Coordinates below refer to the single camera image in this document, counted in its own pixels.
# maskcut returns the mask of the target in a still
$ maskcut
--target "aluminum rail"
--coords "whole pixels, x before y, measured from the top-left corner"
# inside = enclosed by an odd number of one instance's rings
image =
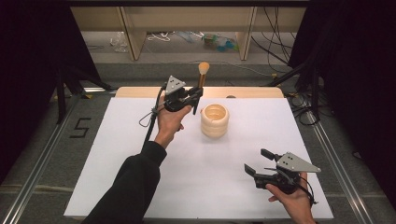
[[[311,112],[309,112],[307,116],[311,122],[314,122],[315,117]],[[373,219],[371,218],[363,199],[353,185],[352,180],[347,174],[347,171],[344,168],[344,165],[341,162],[340,158],[338,157],[334,147],[332,146],[329,137],[324,131],[323,126],[319,122],[313,125],[313,127],[318,137],[318,140],[327,156],[327,159],[332,166],[332,170],[334,171],[338,181],[340,182],[341,188],[343,189],[346,198],[348,199],[349,204],[352,207],[353,212],[355,213],[356,219],[359,221],[360,224],[374,224]]]
[[[35,186],[42,176],[49,160],[52,155],[52,152],[57,147],[58,142],[64,132],[64,128],[67,124],[67,121],[72,114],[76,104],[79,101],[80,95],[73,95],[71,98],[71,102],[69,104],[69,108],[64,116],[64,119],[61,123],[55,126],[54,131],[49,138],[46,146],[44,147],[43,151],[41,152],[40,157],[38,158],[37,162],[35,163],[35,167],[33,168],[32,172],[29,174],[29,177],[23,184],[20,192],[18,193],[17,198],[13,202],[13,204],[9,207],[6,218],[3,220],[3,224],[16,224],[18,223],[24,208],[29,202],[30,197],[35,190]]]

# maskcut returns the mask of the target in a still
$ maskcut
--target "black cable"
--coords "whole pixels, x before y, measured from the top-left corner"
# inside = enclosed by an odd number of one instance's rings
[[[272,40],[274,39],[274,33],[273,33],[273,36],[271,37],[271,42],[270,42],[270,45],[268,46],[268,49],[270,49],[271,48],[271,44],[272,44]],[[278,72],[278,73],[286,73],[286,72],[283,72],[283,71],[279,71],[279,70],[277,70],[277,69],[275,69],[272,65],[271,65],[271,63],[270,63],[270,55],[267,55],[267,62],[268,62],[268,65],[274,70],[274,71],[276,71],[276,72]]]
[[[158,105],[160,103],[161,94],[163,93],[165,88],[166,88],[166,83],[161,86],[161,89],[160,89],[160,91],[158,92],[158,95],[157,95],[157,100],[155,102],[155,106],[151,109],[150,124],[149,124],[149,127],[148,127],[148,133],[146,134],[146,138],[145,138],[144,144],[146,144],[147,141],[149,140],[149,138],[151,137],[152,129],[154,128],[154,124],[155,124],[155,119],[157,118],[157,115],[158,115],[158,112],[159,112]]]
[[[300,102],[299,105],[295,104],[294,101],[293,101],[293,99],[297,98],[297,96],[299,96],[299,97],[301,97],[301,98],[303,99],[303,100]],[[299,95],[299,94],[297,94],[297,93],[289,93],[289,94],[286,95],[286,98],[288,99],[289,104],[290,104],[292,107],[301,107],[301,106],[304,105],[304,103],[305,103],[305,97],[304,97],[303,95]]]
[[[311,204],[311,207],[312,207],[313,204],[317,204],[317,203],[318,203],[318,202],[315,202],[314,191],[312,190],[311,184],[309,184],[309,182],[308,182],[305,178],[302,178],[302,177],[300,177],[300,178],[301,178],[303,181],[306,182],[306,184],[308,185],[308,187],[311,189],[311,192],[312,192],[312,193],[310,193],[306,188],[304,188],[304,187],[301,186],[300,184],[297,184],[297,183],[295,183],[295,184],[297,185],[297,187],[298,187],[299,189],[301,189],[303,192],[306,193],[306,195],[308,196],[308,199],[309,199],[309,203]]]
[[[299,112],[299,111],[301,111],[301,110],[304,110],[305,108],[304,107],[299,107],[299,108],[296,108],[296,109],[292,109],[291,111],[293,112],[293,113],[295,113],[295,112]]]
[[[286,60],[288,61],[290,58],[290,55],[288,54],[288,52],[285,49],[285,45],[282,43],[282,39],[280,38],[280,31],[279,31],[279,23],[277,22],[277,17],[279,15],[279,7],[276,7],[275,9],[275,32],[276,32],[276,37],[279,40],[281,49],[283,51],[283,55],[285,56]]]
[[[268,40],[268,41],[272,41],[272,40],[270,40],[266,35],[264,35],[264,33],[262,32],[262,36],[264,36],[264,38],[266,39],[266,40]],[[273,41],[273,44],[276,44],[276,45],[282,45],[282,44],[280,44],[280,43],[276,43],[276,42],[274,42]],[[290,47],[290,46],[287,46],[287,45],[284,45],[284,47],[285,48],[288,48],[288,49],[292,49],[292,47]]]
[[[295,119],[299,118],[299,120],[300,120],[300,116],[301,116],[303,113],[308,112],[308,109],[307,109],[306,107],[301,107],[301,109],[296,110],[296,111],[294,111],[294,112],[298,112],[298,111],[300,111],[300,113],[298,113],[297,115],[295,115],[294,118],[295,118]]]
[[[263,9],[265,12],[265,16],[267,17],[268,21],[270,22],[271,28],[273,29],[273,37],[272,37],[271,41],[273,41],[274,35],[276,35],[277,39],[280,42],[280,45],[281,45],[281,48],[282,48],[283,54],[285,55],[286,60],[289,60],[288,57],[290,57],[290,56],[287,53],[287,51],[285,50],[285,48],[284,48],[285,45],[282,43],[282,39],[280,38],[279,24],[277,22],[279,7],[276,7],[276,23],[275,23],[275,25],[272,24],[272,21],[267,13],[267,10],[265,9],[265,7]]]
[[[288,62],[286,62],[285,60],[279,58],[278,56],[276,56],[273,52],[271,52],[269,49],[266,49],[265,47],[261,46],[252,36],[251,39],[259,46],[259,48],[265,50],[268,54],[271,54],[272,56],[276,57],[278,60],[280,60],[282,63],[284,64],[288,64]]]
[[[312,112],[311,106],[306,107],[302,112],[300,112],[297,116],[295,116],[295,118],[298,117],[300,123],[303,124],[304,126],[311,126],[311,125],[315,125],[320,122],[320,118],[318,118],[318,116],[315,113],[312,113],[312,116],[315,118],[315,120],[313,122],[311,122],[311,123],[303,122],[302,116],[304,113],[308,113],[308,112]]]

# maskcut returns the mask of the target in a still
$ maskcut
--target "floor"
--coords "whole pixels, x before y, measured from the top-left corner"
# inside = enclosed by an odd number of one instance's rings
[[[235,39],[233,33],[211,34]],[[294,35],[280,34],[283,45],[292,47]],[[117,48],[118,33],[83,33],[83,36],[101,79],[115,87],[160,86],[170,75],[185,78],[187,82],[194,81],[197,64],[201,61],[211,64],[212,77],[207,78],[207,86],[265,86],[274,77],[282,76],[281,72],[290,70],[281,62],[288,59],[282,48],[265,38],[271,38],[272,33],[254,33],[253,37],[262,47],[271,47],[270,51],[275,56],[269,55],[252,41],[245,61],[239,59],[237,50],[219,51],[206,46],[201,37],[192,33],[156,35],[162,40],[148,34],[138,61],[131,61],[128,52]],[[292,77],[279,86],[285,95],[295,93],[293,85],[297,78]],[[95,87],[86,81],[82,84],[87,88]],[[28,195],[29,200],[16,217],[18,223],[79,223],[64,217],[63,212],[112,96],[112,93],[97,92],[86,97],[70,96],[67,99],[70,111],[67,122],[61,127],[60,135],[51,142],[53,148],[49,152],[49,159],[33,185],[32,194]],[[300,94],[297,98],[290,97],[290,107],[294,110],[301,104],[309,104],[308,99],[309,93]],[[320,104],[321,120],[317,125],[305,125],[313,121],[309,113],[300,116],[298,112],[295,113],[296,124],[311,160],[322,168],[318,178],[334,215],[334,219],[322,220],[320,223],[396,223],[395,210],[364,161],[353,154],[355,148],[332,113],[324,92],[320,95]],[[40,160],[41,153],[49,148],[49,139],[53,139],[53,132],[59,129],[56,120],[57,103],[54,97],[29,147],[22,152],[0,187],[2,220],[6,218],[8,209],[12,208],[26,180],[31,179],[30,174],[35,163]],[[87,129],[76,129],[78,124]],[[290,220],[265,223],[290,223]]]

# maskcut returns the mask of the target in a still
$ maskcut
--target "clutter on shelf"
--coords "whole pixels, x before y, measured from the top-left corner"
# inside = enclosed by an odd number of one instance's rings
[[[221,35],[205,34],[203,36],[205,45],[215,48],[217,51],[223,52],[227,49],[239,50],[235,40]]]
[[[110,38],[110,45],[116,52],[128,52],[128,44],[126,43],[125,33],[117,32],[115,38]]]

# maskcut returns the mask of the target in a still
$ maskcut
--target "gray floor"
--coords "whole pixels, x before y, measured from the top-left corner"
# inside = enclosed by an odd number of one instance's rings
[[[235,38],[232,33],[221,33],[221,35]],[[273,68],[280,71],[290,70],[274,57],[268,60],[267,53],[258,48],[254,42],[251,42],[247,60],[241,61],[236,50],[228,49],[225,52],[219,52],[205,46],[198,36],[190,35],[193,42],[188,43],[179,35],[170,34],[168,35],[170,41],[147,40],[139,60],[132,62],[129,53],[115,52],[110,46],[110,38],[117,37],[117,34],[84,33],[84,37],[102,80],[115,87],[160,86],[170,75],[193,85],[198,74],[197,64],[200,61],[207,61],[211,64],[206,80],[207,86],[260,86],[269,83],[272,80],[272,74],[281,76],[281,73]],[[269,42],[261,33],[254,34],[254,37],[261,45],[268,48]],[[285,45],[292,46],[292,35],[282,34],[282,41]],[[281,49],[274,45],[271,51],[279,57],[284,57]],[[297,77],[292,77],[282,83],[279,88],[285,94],[295,92],[293,85],[296,80]],[[85,87],[94,87],[88,82],[83,82],[83,84]],[[111,94],[94,94],[89,99],[78,99],[59,143],[51,154],[47,167],[35,186],[35,191],[26,204],[18,223],[79,223],[74,219],[64,217],[64,209],[78,181],[79,173],[112,96]],[[300,102],[301,99],[294,99],[294,101]],[[364,161],[352,155],[355,148],[338,123],[336,116],[332,114],[332,109],[324,96],[321,97],[320,103],[322,107],[319,125],[327,134],[353,187],[356,188],[366,205],[373,223],[396,223],[394,209]],[[82,130],[75,130],[81,118],[90,118],[80,123],[89,130],[85,137],[73,138],[73,135],[83,134]],[[0,218],[5,217],[8,208],[35,166],[35,161],[55,129],[56,119],[56,100],[52,100],[49,102],[47,116],[41,121],[29,146],[22,152],[0,188]],[[302,119],[309,121],[305,115]],[[318,139],[315,127],[303,125],[298,119],[296,123],[312,162],[322,169],[318,178],[334,214],[333,220],[321,221],[321,223],[359,223],[353,206],[350,205],[334,168],[326,156],[323,144]],[[280,220],[270,223],[290,223],[290,221]]]

